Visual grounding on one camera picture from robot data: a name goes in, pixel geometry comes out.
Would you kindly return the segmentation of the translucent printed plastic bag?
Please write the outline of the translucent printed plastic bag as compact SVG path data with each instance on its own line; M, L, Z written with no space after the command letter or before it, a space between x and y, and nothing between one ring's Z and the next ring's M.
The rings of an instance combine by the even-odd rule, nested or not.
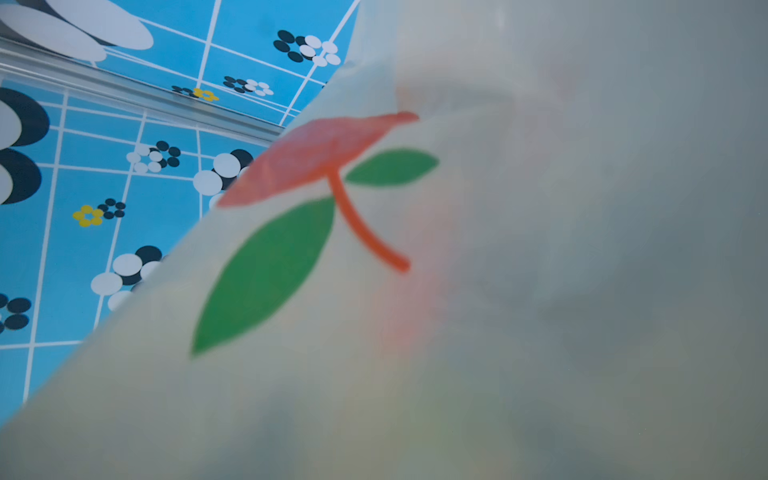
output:
M763 479L767 5L365 1L5 479Z

